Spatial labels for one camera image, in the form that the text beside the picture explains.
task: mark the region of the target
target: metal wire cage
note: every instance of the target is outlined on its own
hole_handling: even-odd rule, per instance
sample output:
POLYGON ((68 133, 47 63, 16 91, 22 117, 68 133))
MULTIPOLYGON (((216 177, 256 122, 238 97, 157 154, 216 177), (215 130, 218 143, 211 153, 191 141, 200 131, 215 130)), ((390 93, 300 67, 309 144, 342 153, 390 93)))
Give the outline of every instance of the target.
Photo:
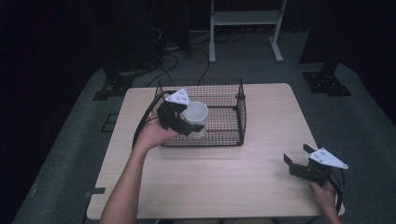
POLYGON ((160 80, 155 94, 182 88, 192 102, 207 105, 206 133, 200 138, 181 135, 169 139, 163 144, 165 147, 229 147, 244 144, 247 111, 241 78, 160 80))

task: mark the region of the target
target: black stand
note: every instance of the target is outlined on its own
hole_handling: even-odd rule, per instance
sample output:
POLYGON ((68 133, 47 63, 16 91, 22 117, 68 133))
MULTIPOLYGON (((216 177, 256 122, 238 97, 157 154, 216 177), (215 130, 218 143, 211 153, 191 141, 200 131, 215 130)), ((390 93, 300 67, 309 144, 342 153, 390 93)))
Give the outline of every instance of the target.
POLYGON ((329 60, 319 72, 303 72, 304 79, 313 93, 327 93, 329 96, 351 96, 346 86, 341 85, 334 71, 339 62, 329 60))
POLYGON ((136 77, 151 73, 155 70, 155 67, 147 70, 136 70, 133 68, 118 69, 104 65, 103 69, 107 79, 102 89, 93 96, 93 101, 105 101, 108 97, 125 96, 126 92, 132 88, 136 77))

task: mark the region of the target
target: white cup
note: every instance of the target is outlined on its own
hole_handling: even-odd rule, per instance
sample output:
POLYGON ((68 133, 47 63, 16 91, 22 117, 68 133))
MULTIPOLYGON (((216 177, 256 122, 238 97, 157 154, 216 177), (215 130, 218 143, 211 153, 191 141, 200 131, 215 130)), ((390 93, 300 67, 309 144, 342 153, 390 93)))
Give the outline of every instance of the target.
POLYGON ((189 134, 189 137, 199 138, 205 135, 208 114, 209 110, 207 109, 207 106, 201 102, 190 102, 190 104, 187 105, 187 109, 183 111, 184 120, 190 124, 205 125, 200 132, 192 132, 189 134))

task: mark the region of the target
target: dark background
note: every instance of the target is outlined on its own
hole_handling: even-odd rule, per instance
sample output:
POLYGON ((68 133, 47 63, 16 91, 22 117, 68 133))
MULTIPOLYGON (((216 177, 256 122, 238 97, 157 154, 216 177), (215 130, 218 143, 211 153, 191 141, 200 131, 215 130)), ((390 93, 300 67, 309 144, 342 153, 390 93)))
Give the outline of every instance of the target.
MULTIPOLYGON (((276 0, 263 2, 240 1, 234 9, 279 6, 276 0)), ((161 4, 164 7, 157 10, 155 1, 1 1, 1 223, 14 218, 97 69, 108 61, 117 66, 157 66, 161 49, 152 44, 152 24, 180 45, 187 43, 180 38, 186 36, 187 26, 208 28, 209 1, 161 4), (179 14, 169 13, 175 8, 179 14)), ((217 8, 227 4, 217 1, 217 8)), ((289 0, 282 29, 312 28, 302 63, 324 62, 329 46, 336 46, 341 62, 361 77, 395 122, 394 9, 390 0, 289 0)))

